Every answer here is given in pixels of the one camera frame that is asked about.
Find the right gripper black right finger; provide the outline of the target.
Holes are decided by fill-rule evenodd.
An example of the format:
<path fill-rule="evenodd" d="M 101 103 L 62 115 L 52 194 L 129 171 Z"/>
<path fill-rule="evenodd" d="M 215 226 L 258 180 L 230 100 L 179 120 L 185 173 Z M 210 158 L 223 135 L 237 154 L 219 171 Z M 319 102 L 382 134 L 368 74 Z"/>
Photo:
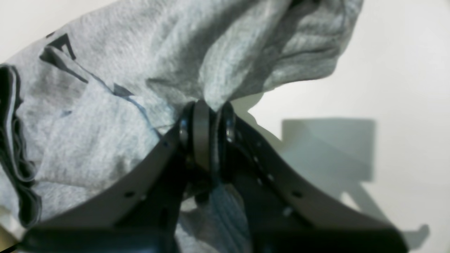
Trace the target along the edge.
<path fill-rule="evenodd" d="M 231 103 L 218 112 L 219 174 L 243 200 L 254 253 L 406 253 L 395 226 L 297 174 Z"/>

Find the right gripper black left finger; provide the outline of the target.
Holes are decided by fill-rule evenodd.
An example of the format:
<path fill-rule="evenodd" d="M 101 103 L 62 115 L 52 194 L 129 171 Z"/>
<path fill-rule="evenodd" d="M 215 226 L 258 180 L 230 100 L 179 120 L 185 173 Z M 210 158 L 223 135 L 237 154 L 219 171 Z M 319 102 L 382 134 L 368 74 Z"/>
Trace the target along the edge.
<path fill-rule="evenodd" d="M 25 233 L 24 253 L 177 253 L 185 191 L 211 187 L 210 109 L 190 102 L 178 122 L 129 174 Z"/>

